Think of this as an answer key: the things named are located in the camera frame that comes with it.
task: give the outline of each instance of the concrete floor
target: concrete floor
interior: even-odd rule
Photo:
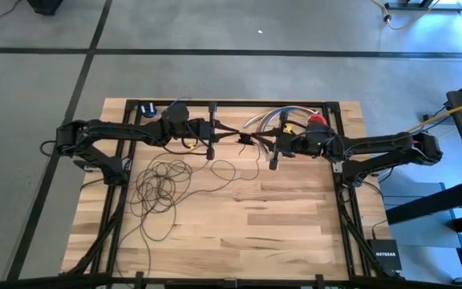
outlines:
[[[0,13],[12,3],[0,0]],[[0,47],[88,48],[103,5],[65,0],[56,16],[43,17],[20,3],[0,19]],[[393,15],[398,26],[419,13]],[[368,0],[113,0],[99,48],[462,52],[462,17],[431,13],[391,31]],[[47,163],[38,146],[54,138],[83,61],[84,55],[0,54],[0,279]],[[373,136],[411,127],[459,88],[462,59],[96,55],[75,118],[98,117],[106,97],[359,100]],[[460,139],[452,134],[446,141],[447,159],[418,168],[411,179],[462,182],[462,151],[454,149]],[[70,160],[60,161],[22,278],[58,274],[82,180]],[[440,271],[457,277],[456,267]]]

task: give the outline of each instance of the metal bracket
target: metal bracket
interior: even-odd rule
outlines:
[[[82,169],[85,173],[93,173],[94,171],[101,171],[100,168],[91,165],[88,161],[73,160],[72,161],[78,168]]]
[[[133,289],[144,289],[146,284],[144,284],[144,273],[142,271],[138,271],[135,274],[135,285]]]
[[[229,278],[229,279],[224,279],[224,288],[238,288],[238,280]]]
[[[329,108],[330,112],[339,113],[342,112],[340,109],[340,103],[338,101],[328,101],[326,102],[327,108]]]
[[[122,167],[124,168],[124,171],[128,173],[131,172],[132,162],[133,160],[129,157],[125,157],[124,159],[122,159]]]
[[[316,289],[326,289],[326,284],[324,283],[323,275],[315,275]]]
[[[126,108],[124,111],[132,111],[133,109],[137,108],[140,104],[140,100],[126,100]]]
[[[333,173],[343,173],[343,161],[335,162],[331,164]]]

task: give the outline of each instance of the black metal frame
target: black metal frame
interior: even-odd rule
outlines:
[[[125,109],[124,109],[124,116],[123,116],[123,123],[129,123],[131,119],[131,115],[133,111],[136,111],[135,119],[134,119],[134,124],[139,124],[140,119],[141,119],[141,114],[137,112],[137,108],[140,105],[141,101],[145,100],[127,100]],[[169,105],[171,101],[169,100],[154,100],[156,105],[159,106],[165,106]],[[209,101],[204,101],[204,100],[188,100],[186,101],[187,105],[189,106],[208,106]],[[282,107],[286,106],[288,103],[284,101],[269,101],[269,102],[264,102],[264,101],[229,101],[229,100],[222,100],[222,101],[217,101],[217,105],[221,107],[225,106],[237,106],[237,107],[264,107],[264,106],[269,106],[269,107]],[[337,130],[338,133],[343,135],[343,124],[342,124],[342,118],[341,118],[341,112],[339,108],[339,103],[338,102],[298,102],[298,105],[302,106],[307,106],[311,108],[317,108],[321,109],[323,112],[323,115],[325,116],[326,120],[328,123],[330,122],[330,112],[334,113],[334,118],[335,118],[335,123],[337,125]],[[124,152],[124,140],[119,140],[117,142],[117,147],[115,151],[115,155],[120,158],[125,158],[128,161],[128,165],[126,166],[126,170],[130,173],[132,170],[132,164],[133,164],[133,157],[135,155],[135,148],[136,148],[136,141],[130,141],[129,149],[128,149],[128,154],[123,155]],[[334,179],[334,187],[335,187],[335,193],[336,193],[336,198],[337,198],[337,204],[338,204],[338,211],[344,210],[345,207],[341,208],[340,206],[340,190],[342,189],[340,187],[340,177],[339,173],[333,173],[333,179]],[[112,203],[115,198],[115,191],[117,187],[114,185],[109,185],[107,188],[107,195],[106,199],[103,205],[103,212],[101,214],[101,222],[99,224],[99,233],[98,233],[98,238],[101,238],[101,236],[106,237],[108,235],[107,233],[107,226],[109,226],[110,223],[110,216],[111,216],[111,208],[112,208]],[[359,208],[358,208],[358,203],[355,195],[354,189],[351,189],[349,192],[350,197],[351,197],[351,212],[353,215],[353,219],[355,222],[355,225],[359,228],[359,232],[361,235],[363,235],[363,228],[361,225],[361,218],[359,215]],[[128,184],[123,185],[120,187],[120,195],[119,195],[119,200],[118,203],[123,205],[125,203],[126,197],[128,195]],[[117,206],[117,209],[115,209],[114,214],[117,216],[117,223],[113,225],[113,233],[111,236],[111,244],[109,248],[109,257],[106,263],[106,269],[105,272],[100,275],[99,267],[100,267],[100,260],[101,260],[101,254],[102,254],[102,247],[99,247],[95,254],[92,256],[92,260],[84,260],[84,262],[91,261],[91,268],[90,268],[90,275],[93,277],[92,281],[94,282],[109,282],[109,283],[120,283],[122,280],[133,280],[133,282],[136,281],[136,279],[116,279],[116,278],[108,278],[108,276],[111,276],[113,273],[113,269],[115,266],[116,262],[116,255],[117,255],[117,250],[118,250],[118,240],[120,236],[120,228],[122,226],[122,221],[123,221],[123,214],[124,214],[124,206]],[[346,256],[346,268],[347,268],[347,273],[350,278],[353,278],[356,276],[355,274],[355,268],[354,268],[354,259],[352,256],[352,247],[351,247],[351,241],[349,237],[349,231],[346,227],[346,225],[340,221],[340,226],[342,229],[342,240],[343,240],[343,248]],[[31,241],[30,236],[23,236],[23,239],[26,238],[26,240]],[[360,251],[361,254],[361,263],[362,263],[362,268],[363,272],[365,272],[366,276],[370,276],[370,267],[369,264],[367,263],[367,260],[365,256],[363,255],[363,252]],[[13,263],[17,264],[23,264],[24,259],[26,255],[22,254],[17,254],[14,256],[14,261]],[[13,276],[18,276],[20,274],[20,269],[22,267],[19,267],[16,269],[16,271],[13,272]],[[70,275],[83,275],[83,272],[85,268],[82,267],[80,271],[76,271],[73,274],[68,274]],[[8,282],[14,281],[14,282],[23,282],[26,284],[31,284],[33,283],[33,279],[29,280],[19,280],[16,281],[17,278],[10,277],[8,278]],[[64,281],[67,285],[69,283],[76,283],[77,286],[80,284],[83,284],[85,282],[88,282],[86,279],[76,279],[71,277],[65,277],[64,275],[60,275],[59,277],[51,277],[51,278],[46,278],[46,279],[36,279],[38,280],[37,282],[42,284],[41,282],[52,282],[51,280],[55,280],[56,282],[61,281],[61,280],[66,280]],[[212,284],[212,285],[219,285],[223,283],[224,281],[222,279],[144,279],[144,281],[141,281],[142,283],[150,283],[150,282],[159,282],[158,280],[161,280],[161,282],[168,283],[168,284],[173,284],[173,283],[189,283],[189,284],[194,284],[197,282],[202,282],[203,284]],[[321,275],[315,275],[315,280],[234,280],[233,281],[234,286],[238,286],[238,284],[248,284],[248,285],[278,285],[278,286],[313,286],[313,287],[318,287],[318,285],[322,286],[323,283],[323,276]],[[345,286],[347,285],[347,281],[338,281],[338,282],[325,282],[325,286]]]
[[[127,100],[125,109],[123,123],[129,123],[131,119],[132,112],[139,107],[141,101],[147,100]],[[169,100],[154,100],[156,105],[165,106],[169,105],[171,101]],[[205,100],[189,100],[187,105],[190,106],[208,106],[209,101]],[[236,106],[236,107],[282,107],[286,106],[287,102],[283,101],[228,101],[223,100],[217,102],[218,106]],[[343,123],[342,116],[340,111],[340,106],[338,102],[297,102],[298,105],[307,106],[310,108],[319,108],[322,109],[322,114],[328,121],[330,120],[330,114],[334,114],[335,123],[337,126],[338,134],[343,135]],[[141,119],[141,114],[136,111],[134,124],[139,124]],[[132,170],[133,157],[135,154],[136,141],[130,141],[128,148],[128,154],[123,155],[124,152],[124,140],[120,140],[117,143],[117,148],[115,155],[118,157],[124,157],[128,165],[125,169],[128,173]],[[95,254],[91,255],[91,259],[83,260],[83,262],[91,262],[91,269],[89,274],[84,274],[86,269],[81,267],[80,270],[70,271],[67,274],[61,274],[55,277],[46,277],[46,278],[37,278],[37,279],[22,279],[17,280],[17,278],[11,278],[9,276],[7,281],[0,282],[0,288],[80,288],[80,287],[95,287],[101,285],[107,285],[107,288],[111,288],[111,285],[114,283],[127,283],[134,284],[134,288],[145,288],[147,284],[168,284],[168,285],[213,285],[220,287],[242,287],[242,286],[277,286],[277,287],[300,287],[300,286],[311,286],[313,288],[323,289],[324,287],[357,287],[357,288],[393,288],[393,289],[403,289],[403,288],[453,288],[448,285],[433,284],[433,283],[421,283],[421,282],[412,282],[405,281],[396,277],[371,277],[371,266],[376,268],[375,257],[374,262],[372,261],[373,254],[371,254],[370,247],[365,243],[363,237],[363,228],[361,224],[361,216],[359,213],[358,202],[356,198],[356,193],[354,189],[349,189],[350,194],[350,204],[351,204],[351,213],[352,220],[348,217],[347,208],[342,202],[341,187],[342,178],[341,173],[337,172],[334,169],[334,166],[331,165],[333,169],[333,181],[334,181],[334,191],[337,201],[337,210],[340,217],[340,228],[342,231],[342,241],[343,249],[345,253],[346,269],[349,275],[349,280],[343,281],[324,281],[322,275],[315,275],[313,280],[258,280],[258,279],[152,279],[144,278],[143,272],[137,272],[135,278],[116,278],[112,277],[113,268],[116,264],[116,255],[118,251],[118,240],[120,235],[120,227],[122,226],[123,215],[124,215],[124,205],[125,200],[128,195],[128,184],[122,185],[120,188],[120,195],[118,199],[118,205],[116,206],[114,215],[111,217],[111,208],[112,202],[115,198],[116,187],[110,185],[107,188],[107,196],[103,206],[103,212],[101,214],[101,223],[99,224],[99,233],[98,238],[106,238],[108,233],[108,226],[111,224],[113,229],[113,234],[111,237],[111,244],[109,248],[109,258],[106,263],[106,268],[103,273],[99,272],[100,266],[100,256],[102,254],[102,247],[99,247]],[[352,255],[352,246],[349,234],[352,234],[355,240],[359,245],[359,253],[361,258],[361,265],[364,275],[357,275],[355,272],[355,263]],[[23,236],[25,240],[31,241],[30,236]],[[26,255],[17,254],[14,257],[14,263],[20,264],[24,262]],[[17,276],[20,274],[20,269],[15,270],[14,275]]]
[[[420,3],[410,3],[406,0],[401,2],[388,2],[384,4],[387,9],[392,10],[428,10],[431,7],[433,0],[422,0]],[[462,11],[462,6],[458,2],[450,4],[436,4],[432,8],[434,11]]]
[[[462,206],[462,184],[386,211],[388,223],[396,224]]]

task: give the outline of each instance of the small black box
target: small black box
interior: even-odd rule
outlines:
[[[396,240],[368,240],[370,247],[374,251],[375,258],[387,270],[401,271],[399,249]]]

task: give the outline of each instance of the wood grain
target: wood grain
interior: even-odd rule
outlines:
[[[125,101],[106,99],[101,120],[120,122]],[[264,108],[221,107],[217,109],[217,119],[230,127],[242,128],[249,118],[269,111],[271,108],[266,105],[268,102]],[[340,106],[346,135],[365,136],[359,102],[341,102]],[[205,107],[191,107],[190,117],[208,119],[207,111]],[[304,114],[290,114],[290,119],[302,123],[306,118]],[[236,140],[230,137],[216,144],[216,159],[232,163],[237,168],[235,178],[253,178],[257,167],[260,173],[251,181],[234,181],[214,192],[211,191],[226,181],[210,171],[212,162],[205,166],[204,157],[159,158],[178,159],[194,169],[202,168],[193,174],[190,184],[179,184],[177,192],[187,186],[189,192],[206,191],[191,195],[176,207],[174,227],[164,241],[147,239],[150,256],[138,230],[121,240],[117,254],[120,273],[132,277],[137,271],[147,272],[151,266],[149,276],[155,278],[314,279],[315,274],[324,274],[329,280],[348,279],[330,164],[322,158],[297,156],[281,159],[278,170],[271,171],[265,153],[259,155],[256,163],[257,147],[248,146],[239,154],[242,146]],[[116,141],[102,140],[95,145],[113,154]],[[178,141],[172,141],[168,147],[184,150]],[[132,181],[160,153],[164,153],[162,148],[137,144]],[[223,162],[216,163],[214,169],[222,177],[233,176],[231,166]],[[100,173],[88,173],[85,182],[97,178],[101,178]],[[372,177],[368,181],[377,184]],[[128,200],[133,192],[130,189]],[[369,237],[371,227],[386,219],[383,202],[370,187],[363,186],[357,192],[363,229]],[[106,186],[102,183],[89,185],[81,192],[63,271],[73,267],[95,239],[105,197]],[[132,214],[138,209],[138,205],[127,205],[121,237],[140,224],[140,219]],[[173,221],[174,212],[169,210],[148,217],[145,226],[152,238],[161,238]],[[389,238],[386,223],[375,229],[379,238]],[[107,249],[108,244],[104,247],[102,268]],[[356,270],[361,273],[356,246],[353,255]]]

